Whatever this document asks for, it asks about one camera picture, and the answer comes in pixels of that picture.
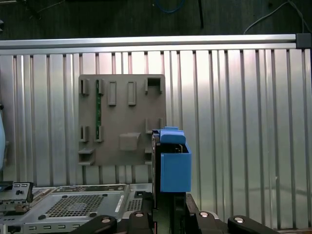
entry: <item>black clamp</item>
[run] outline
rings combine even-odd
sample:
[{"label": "black clamp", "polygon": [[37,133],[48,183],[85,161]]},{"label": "black clamp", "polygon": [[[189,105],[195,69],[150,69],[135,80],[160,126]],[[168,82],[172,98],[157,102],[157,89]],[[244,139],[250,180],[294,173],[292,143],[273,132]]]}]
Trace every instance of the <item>black clamp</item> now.
[{"label": "black clamp", "polygon": [[100,215],[70,234],[153,234],[152,218],[146,212],[133,212],[129,219],[117,220],[108,215]]}]

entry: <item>perforated metal sheet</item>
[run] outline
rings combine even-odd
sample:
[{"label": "perforated metal sheet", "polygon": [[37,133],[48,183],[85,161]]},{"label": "perforated metal sheet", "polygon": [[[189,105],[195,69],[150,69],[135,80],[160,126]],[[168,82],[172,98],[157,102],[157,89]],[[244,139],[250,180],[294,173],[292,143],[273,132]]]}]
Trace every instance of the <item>perforated metal sheet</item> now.
[{"label": "perforated metal sheet", "polygon": [[139,211],[141,209],[142,199],[134,199],[129,201],[127,211]]},{"label": "perforated metal sheet", "polygon": [[96,212],[103,201],[102,195],[75,195],[62,197],[46,214],[48,217],[86,216]]}]

